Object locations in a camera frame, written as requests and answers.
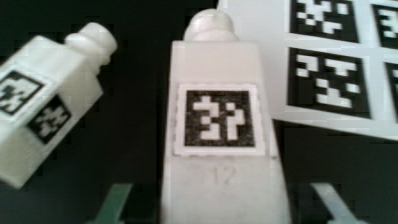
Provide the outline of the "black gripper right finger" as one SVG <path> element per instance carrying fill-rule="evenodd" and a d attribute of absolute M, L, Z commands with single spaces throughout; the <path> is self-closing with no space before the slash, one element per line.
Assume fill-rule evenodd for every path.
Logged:
<path fill-rule="evenodd" d="M 344 202 L 330 182 L 287 185 L 293 224 L 371 224 Z"/>

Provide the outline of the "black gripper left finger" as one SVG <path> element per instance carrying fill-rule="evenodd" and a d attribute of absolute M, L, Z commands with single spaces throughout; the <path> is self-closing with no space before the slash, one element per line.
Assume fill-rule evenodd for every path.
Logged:
<path fill-rule="evenodd" d="M 115 183 L 85 224 L 158 224 L 156 193 L 154 184 Z"/>

